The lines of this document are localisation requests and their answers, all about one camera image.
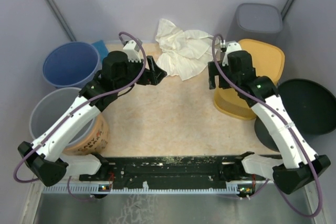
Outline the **yellow slatted bin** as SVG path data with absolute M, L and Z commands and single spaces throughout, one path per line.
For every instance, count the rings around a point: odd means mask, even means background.
M 253 39 L 242 39 L 238 43 L 243 50 L 251 54 L 256 74 L 268 76 L 277 84 L 285 64 L 283 51 L 274 45 Z M 257 117 L 233 88 L 216 88 L 214 106 L 219 112 L 240 120 L 253 120 Z

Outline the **grey slatted bin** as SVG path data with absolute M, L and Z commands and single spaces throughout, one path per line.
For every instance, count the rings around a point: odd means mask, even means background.
M 225 40 L 253 39 L 274 45 L 282 28 L 282 16 L 277 7 L 242 3 L 236 8 Z

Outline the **dark navy round bin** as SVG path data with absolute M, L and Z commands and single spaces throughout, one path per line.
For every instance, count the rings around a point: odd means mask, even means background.
M 307 79 L 284 81 L 278 90 L 289 116 L 312 147 L 335 131 L 335 93 Z

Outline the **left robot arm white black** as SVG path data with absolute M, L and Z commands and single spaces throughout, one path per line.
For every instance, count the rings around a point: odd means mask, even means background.
M 47 187 L 67 176 L 92 175 L 98 180 L 106 179 L 108 162 L 101 155 L 67 156 L 63 154 L 65 147 L 89 121 L 118 98 L 119 92 L 135 84 L 156 86 L 166 75 L 151 56 L 132 60 L 124 51 L 110 52 L 103 60 L 102 69 L 80 90 L 58 121 L 32 143 L 19 145 L 22 162 Z

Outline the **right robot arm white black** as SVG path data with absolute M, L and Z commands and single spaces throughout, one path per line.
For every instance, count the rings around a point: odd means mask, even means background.
M 263 122 L 275 142 L 281 159 L 246 154 L 234 167 L 242 180 L 252 174 L 274 181 L 289 195 L 319 177 L 331 165 L 326 155 L 318 155 L 306 142 L 285 109 L 280 94 L 267 76 L 257 76 L 251 55 L 234 51 L 227 61 L 208 63 L 209 88 L 234 88 Z

